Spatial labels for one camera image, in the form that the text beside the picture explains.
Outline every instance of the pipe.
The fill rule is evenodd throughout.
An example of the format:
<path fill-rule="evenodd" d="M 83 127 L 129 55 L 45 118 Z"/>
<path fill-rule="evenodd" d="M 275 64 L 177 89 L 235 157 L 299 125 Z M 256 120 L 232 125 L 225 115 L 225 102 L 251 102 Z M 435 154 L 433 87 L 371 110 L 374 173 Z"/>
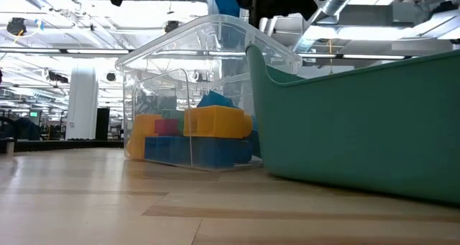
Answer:
<path fill-rule="evenodd" d="M 275 25 L 276 25 L 277 20 L 278 20 L 278 16 L 275 16 L 270 20 L 270 23 L 268 24 L 268 30 L 267 30 L 268 37 L 272 36 L 273 31 L 275 30 Z"/>
<path fill-rule="evenodd" d="M 327 0 L 323 2 L 315 14 L 312 15 L 311 18 L 306 22 L 306 24 L 302 24 L 303 35 L 294 45 L 293 50 L 295 52 L 301 53 L 308 52 L 316 42 L 315 39 L 309 39 L 307 36 L 308 28 L 312 25 L 312 23 L 315 20 L 338 16 L 349 2 L 350 0 Z"/>
<path fill-rule="evenodd" d="M 259 22 L 259 30 L 263 33 L 265 32 L 265 28 L 267 27 L 267 18 L 261 18 Z"/>

